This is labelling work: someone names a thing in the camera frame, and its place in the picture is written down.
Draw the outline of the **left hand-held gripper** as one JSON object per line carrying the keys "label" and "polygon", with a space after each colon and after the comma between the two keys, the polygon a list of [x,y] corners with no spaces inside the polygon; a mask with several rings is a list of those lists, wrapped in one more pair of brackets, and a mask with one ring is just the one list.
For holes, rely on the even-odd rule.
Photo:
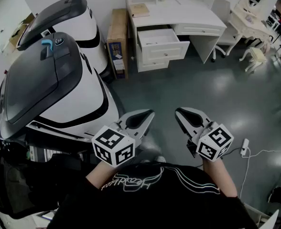
{"label": "left hand-held gripper", "polygon": [[118,122],[103,126],[92,138],[95,156],[112,167],[133,159],[154,118],[152,109],[125,113]]}

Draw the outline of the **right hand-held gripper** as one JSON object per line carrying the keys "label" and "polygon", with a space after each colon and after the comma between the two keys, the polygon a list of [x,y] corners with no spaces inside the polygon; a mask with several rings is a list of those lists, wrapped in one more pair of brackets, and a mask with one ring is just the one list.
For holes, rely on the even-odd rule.
{"label": "right hand-held gripper", "polygon": [[[229,130],[215,121],[210,122],[208,116],[191,107],[179,107],[175,110],[175,119],[182,131],[196,145],[195,152],[210,161],[219,159],[231,146],[234,137]],[[197,134],[196,128],[203,127]]]}

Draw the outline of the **person's right forearm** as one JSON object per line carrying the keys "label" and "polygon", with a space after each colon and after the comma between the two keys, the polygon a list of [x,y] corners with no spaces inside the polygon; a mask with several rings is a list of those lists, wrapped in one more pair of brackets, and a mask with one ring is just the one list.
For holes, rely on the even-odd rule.
{"label": "person's right forearm", "polygon": [[212,178],[222,193],[227,197],[236,198],[238,196],[236,186],[222,159],[218,159],[214,162],[206,158],[202,158],[202,160],[203,170]]}

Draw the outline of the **person's left forearm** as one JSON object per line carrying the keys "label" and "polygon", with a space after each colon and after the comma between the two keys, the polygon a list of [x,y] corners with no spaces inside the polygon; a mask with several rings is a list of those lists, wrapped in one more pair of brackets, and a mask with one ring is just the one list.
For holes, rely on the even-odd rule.
{"label": "person's left forearm", "polygon": [[97,166],[86,176],[86,179],[95,188],[101,189],[103,185],[110,179],[120,167],[112,167],[110,164],[101,161]]}

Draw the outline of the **white cabinet drawer with knob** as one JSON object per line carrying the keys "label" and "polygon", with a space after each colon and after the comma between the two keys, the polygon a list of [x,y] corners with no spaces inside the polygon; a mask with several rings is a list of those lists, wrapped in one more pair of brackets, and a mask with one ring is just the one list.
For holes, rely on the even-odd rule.
{"label": "white cabinet drawer with knob", "polygon": [[144,63],[142,57],[138,58],[138,72],[146,72],[167,68],[169,61]]}

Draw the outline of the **white desk with drawers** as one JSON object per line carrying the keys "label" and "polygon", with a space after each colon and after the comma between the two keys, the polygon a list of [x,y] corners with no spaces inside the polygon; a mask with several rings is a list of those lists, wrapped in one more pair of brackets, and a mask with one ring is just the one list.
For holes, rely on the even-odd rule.
{"label": "white desk with drawers", "polygon": [[[175,24],[192,24],[196,27],[213,27],[226,29],[217,15],[212,11],[214,0],[126,0],[134,38],[135,59],[142,57],[139,31],[173,29]],[[145,3],[150,11],[148,17],[133,18],[131,4]],[[176,35],[180,41],[189,41],[194,46],[202,62],[206,62],[221,36]]]}

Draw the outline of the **person's grey shoe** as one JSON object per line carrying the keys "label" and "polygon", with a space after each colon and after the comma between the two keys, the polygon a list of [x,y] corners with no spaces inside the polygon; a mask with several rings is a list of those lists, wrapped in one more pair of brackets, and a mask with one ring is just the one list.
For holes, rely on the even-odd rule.
{"label": "person's grey shoe", "polygon": [[163,156],[156,156],[153,159],[145,159],[140,161],[140,163],[166,163],[166,159]]}

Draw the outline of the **white power strip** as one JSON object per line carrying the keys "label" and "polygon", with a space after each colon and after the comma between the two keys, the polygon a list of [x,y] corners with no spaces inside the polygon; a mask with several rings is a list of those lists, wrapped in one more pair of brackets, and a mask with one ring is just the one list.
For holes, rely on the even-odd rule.
{"label": "white power strip", "polygon": [[240,154],[242,157],[244,157],[246,155],[246,152],[249,148],[249,140],[248,139],[244,139],[243,140],[243,144],[242,144],[242,147],[241,147],[241,150],[240,150]]}

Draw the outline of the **white and black robot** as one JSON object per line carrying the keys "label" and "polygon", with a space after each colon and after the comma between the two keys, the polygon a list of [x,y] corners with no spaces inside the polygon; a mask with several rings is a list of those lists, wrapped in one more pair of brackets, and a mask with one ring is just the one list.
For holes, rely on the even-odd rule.
{"label": "white and black robot", "polygon": [[44,37],[43,33],[64,32],[74,38],[99,75],[108,67],[100,29],[87,0],[60,0],[48,6],[27,25],[17,42],[19,51]]}
{"label": "white and black robot", "polygon": [[[53,41],[53,56],[43,59],[42,40]],[[27,48],[0,85],[0,139],[22,142],[33,132],[62,140],[90,142],[119,120],[119,107],[72,36],[52,33]]]}

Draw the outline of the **brown cardboard box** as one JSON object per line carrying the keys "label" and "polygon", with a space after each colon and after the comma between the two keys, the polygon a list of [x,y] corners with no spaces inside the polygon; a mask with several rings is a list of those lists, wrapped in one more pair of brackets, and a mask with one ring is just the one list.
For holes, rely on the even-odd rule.
{"label": "brown cardboard box", "polygon": [[128,78],[128,12],[113,9],[108,29],[107,49],[116,79]]}

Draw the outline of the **white stool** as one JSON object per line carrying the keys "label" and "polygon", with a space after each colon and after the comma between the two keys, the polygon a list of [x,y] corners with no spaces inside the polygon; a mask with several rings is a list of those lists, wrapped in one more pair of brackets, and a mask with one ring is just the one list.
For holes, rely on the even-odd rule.
{"label": "white stool", "polygon": [[246,58],[247,54],[251,55],[251,59],[249,60],[248,67],[245,68],[245,72],[255,72],[257,67],[261,66],[267,61],[267,58],[262,50],[255,47],[249,47],[248,49],[246,49],[239,61],[243,61]]}

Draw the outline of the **tan book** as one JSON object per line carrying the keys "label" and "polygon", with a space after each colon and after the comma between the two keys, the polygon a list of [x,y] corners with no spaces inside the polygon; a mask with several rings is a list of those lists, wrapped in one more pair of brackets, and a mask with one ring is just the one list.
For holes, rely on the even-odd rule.
{"label": "tan book", "polygon": [[133,18],[148,17],[150,15],[150,11],[145,3],[131,4],[130,12]]}

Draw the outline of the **white vanity table with mirror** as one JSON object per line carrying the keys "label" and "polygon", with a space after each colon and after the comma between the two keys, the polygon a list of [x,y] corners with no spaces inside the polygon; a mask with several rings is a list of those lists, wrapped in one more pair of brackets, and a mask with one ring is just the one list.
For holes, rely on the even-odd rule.
{"label": "white vanity table with mirror", "polygon": [[265,1],[260,0],[252,6],[249,4],[249,0],[239,0],[234,9],[231,10],[229,23],[237,31],[235,44],[241,38],[258,39],[261,43],[256,48],[262,49],[263,53],[267,54],[272,46],[273,34],[260,17],[261,8]]}

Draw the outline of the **blue hook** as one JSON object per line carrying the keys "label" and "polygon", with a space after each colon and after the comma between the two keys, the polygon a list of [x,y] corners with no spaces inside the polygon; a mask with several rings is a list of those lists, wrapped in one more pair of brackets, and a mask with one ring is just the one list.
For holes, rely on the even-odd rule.
{"label": "blue hook", "polygon": [[44,49],[41,51],[41,58],[46,59],[53,56],[53,41],[52,40],[42,40],[41,45]]}

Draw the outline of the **flat cardboard box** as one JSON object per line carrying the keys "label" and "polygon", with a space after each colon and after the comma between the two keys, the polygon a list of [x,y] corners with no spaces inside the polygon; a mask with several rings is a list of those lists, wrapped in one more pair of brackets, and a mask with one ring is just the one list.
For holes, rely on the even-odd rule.
{"label": "flat cardboard box", "polygon": [[12,33],[12,35],[9,38],[9,42],[12,44],[12,46],[14,48],[17,48],[17,44],[19,39],[21,38],[21,36],[23,35],[25,29],[27,28],[27,26],[35,19],[35,16],[30,13],[26,19],[22,20],[19,25],[17,26],[17,28],[14,30],[14,32]]}

